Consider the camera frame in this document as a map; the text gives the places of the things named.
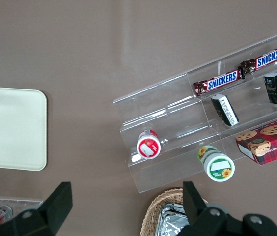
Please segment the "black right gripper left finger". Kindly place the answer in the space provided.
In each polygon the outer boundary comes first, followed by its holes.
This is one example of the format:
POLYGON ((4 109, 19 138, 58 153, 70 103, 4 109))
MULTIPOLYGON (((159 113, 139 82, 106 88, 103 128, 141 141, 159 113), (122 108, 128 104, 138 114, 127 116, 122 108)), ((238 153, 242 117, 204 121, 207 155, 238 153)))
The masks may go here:
POLYGON ((62 182, 38 209, 29 209, 0 225, 0 236, 55 236, 73 206, 72 186, 62 182))

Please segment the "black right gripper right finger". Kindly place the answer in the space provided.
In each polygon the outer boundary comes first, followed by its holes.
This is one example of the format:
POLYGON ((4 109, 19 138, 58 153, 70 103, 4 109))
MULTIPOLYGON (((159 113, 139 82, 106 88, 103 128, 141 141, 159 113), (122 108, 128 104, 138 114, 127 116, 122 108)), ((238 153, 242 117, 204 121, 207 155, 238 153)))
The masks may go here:
POLYGON ((191 181, 183 182, 183 208, 189 222, 180 236, 277 236, 277 225, 260 214, 237 220, 218 207, 208 207, 191 181))

